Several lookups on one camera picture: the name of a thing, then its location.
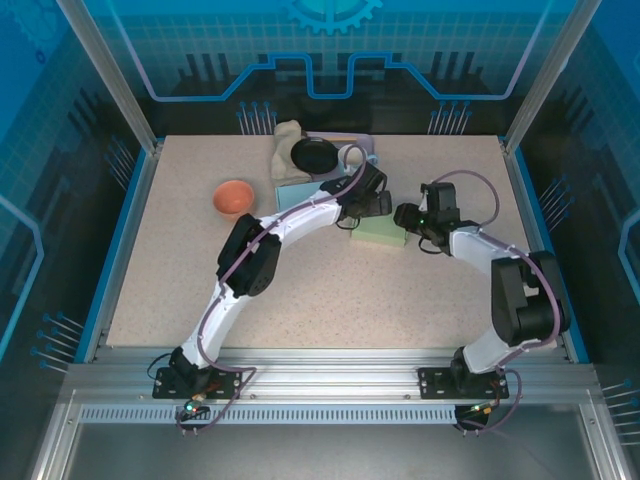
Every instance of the aluminum frame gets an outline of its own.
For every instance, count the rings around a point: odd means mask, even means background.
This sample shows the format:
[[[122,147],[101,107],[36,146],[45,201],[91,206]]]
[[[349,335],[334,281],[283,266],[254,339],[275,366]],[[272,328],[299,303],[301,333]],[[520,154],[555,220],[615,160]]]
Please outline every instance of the aluminum frame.
[[[541,246],[522,174],[513,153],[560,75],[564,62],[597,9],[600,0],[583,0],[572,11],[560,37],[539,72],[507,134],[505,161],[520,207],[525,231],[532,246]],[[58,0],[87,54],[113,95],[125,119],[143,148],[153,154],[156,139],[119,70],[104,39],[81,0]],[[136,191],[137,214],[127,222],[126,245],[133,245],[135,233],[151,187],[153,169],[144,172]],[[149,396],[146,365],[158,351],[144,348],[109,349],[99,345],[99,334],[108,329],[117,302],[131,248],[118,252],[110,277],[104,309],[101,308],[92,346],[96,358],[91,364],[72,365],[49,424],[32,478],[62,478],[73,449],[78,418],[84,405],[114,402],[158,405]],[[572,364],[575,348],[570,336],[564,345],[521,357],[514,362],[526,385],[523,403],[579,404],[586,437],[601,478],[630,477],[621,446],[603,403],[595,370],[591,365]],[[401,405],[419,400],[417,366],[445,366],[453,350],[223,350],[222,361],[235,365],[257,365],[259,373],[239,404],[291,405],[305,403],[353,403]]]
[[[542,64],[506,135],[506,150],[513,154],[533,123],[569,57],[578,45],[602,0],[577,0],[549,55]]]

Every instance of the blue side panel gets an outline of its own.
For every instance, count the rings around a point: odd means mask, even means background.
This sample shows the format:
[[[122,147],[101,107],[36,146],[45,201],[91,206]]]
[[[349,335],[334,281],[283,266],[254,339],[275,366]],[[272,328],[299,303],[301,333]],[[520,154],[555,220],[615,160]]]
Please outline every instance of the blue side panel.
[[[87,322],[85,323],[82,337],[80,338],[80,345],[78,346],[78,350],[76,350],[76,355],[74,358],[75,363],[82,363],[82,359],[85,357],[87,350],[89,349],[93,330],[97,327],[96,324],[98,321],[98,312],[100,311],[100,305],[102,304],[104,292],[107,288],[107,282],[109,280],[109,276],[111,275],[111,270],[113,269],[113,263],[116,258],[116,253],[118,252],[118,248],[120,247],[120,241],[122,239],[122,233],[124,232],[124,226],[127,223],[127,218],[129,217],[129,212],[131,211],[133,196],[138,186],[140,173],[142,172],[142,167],[144,166],[145,161],[146,152],[144,150],[140,150],[140,154],[136,162],[136,168],[133,171],[131,182],[129,183],[129,188],[127,189],[127,195],[125,196],[124,203],[122,204],[122,210],[120,211],[120,216],[118,217],[118,223],[116,224],[116,229],[113,232],[111,245],[109,246],[109,251],[107,252],[107,258],[105,259],[104,266],[102,267],[102,273],[100,274],[100,280],[98,280],[96,293],[93,296],[93,301],[91,302],[91,308],[89,309]]]
[[[536,196],[536,192],[533,188],[533,182],[531,181],[531,177],[529,176],[529,170],[527,169],[527,165],[524,161],[524,156],[520,151],[520,148],[516,150],[516,161],[518,162],[518,167],[520,168],[520,172],[522,174],[522,179],[524,181],[524,186],[527,189],[527,194],[529,197],[529,201],[531,202],[531,209],[533,210],[533,215],[536,220],[536,224],[538,225],[538,230],[540,230],[540,236],[542,237],[542,243],[544,248],[549,250],[551,253],[554,253],[553,244],[551,243],[551,236],[549,235],[549,231],[547,230],[547,226],[544,223],[544,217],[542,216],[542,210],[540,209],[540,204],[538,203],[538,197]],[[589,355],[587,355],[587,349],[584,346],[584,341],[582,340],[582,334],[580,333],[580,327],[578,326],[578,322],[576,321],[576,315],[573,311],[573,305],[571,304],[571,299],[569,299],[569,310],[571,313],[571,326],[569,327],[569,335],[571,335],[571,340],[573,341],[573,346],[576,351],[576,355],[578,357],[578,362],[580,363],[589,363]]]

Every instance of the speckled countertop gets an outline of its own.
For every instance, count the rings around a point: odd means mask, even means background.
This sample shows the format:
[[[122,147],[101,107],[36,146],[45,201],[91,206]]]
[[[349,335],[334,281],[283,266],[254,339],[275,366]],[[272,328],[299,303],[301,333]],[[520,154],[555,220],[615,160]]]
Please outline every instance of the speckled countertop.
[[[420,183],[458,168],[486,175],[502,210],[487,231],[527,242],[496,137],[376,136],[394,205],[420,201]],[[268,136],[169,136],[153,180],[107,343],[176,346],[192,332],[215,281],[232,225],[211,199],[229,179],[248,181],[257,216],[275,212]],[[463,218],[493,212],[490,191],[458,176]],[[351,241],[323,228],[284,250],[269,289],[242,311],[228,347],[457,347],[490,325],[489,281],[445,255],[428,256],[411,235],[404,249]]]

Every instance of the green sponge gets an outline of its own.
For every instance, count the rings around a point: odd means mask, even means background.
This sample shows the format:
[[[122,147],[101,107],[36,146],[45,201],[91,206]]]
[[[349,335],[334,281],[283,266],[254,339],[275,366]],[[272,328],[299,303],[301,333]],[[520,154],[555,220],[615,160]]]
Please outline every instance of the green sponge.
[[[358,228],[351,232],[351,238],[382,245],[404,247],[407,242],[407,231],[393,222],[393,215],[367,217],[360,220]]]

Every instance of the white mug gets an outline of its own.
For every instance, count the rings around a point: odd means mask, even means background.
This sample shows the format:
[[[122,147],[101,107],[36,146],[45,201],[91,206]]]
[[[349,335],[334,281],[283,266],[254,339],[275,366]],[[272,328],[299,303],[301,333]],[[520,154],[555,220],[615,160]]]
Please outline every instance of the white mug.
[[[349,147],[351,147],[351,145],[345,145],[340,150],[338,150],[338,160],[345,167],[345,173],[355,172],[363,161],[362,150],[355,147],[349,150],[349,155],[345,160],[344,156],[346,155]],[[376,155],[367,155],[366,160],[372,165],[378,164],[378,157]]]

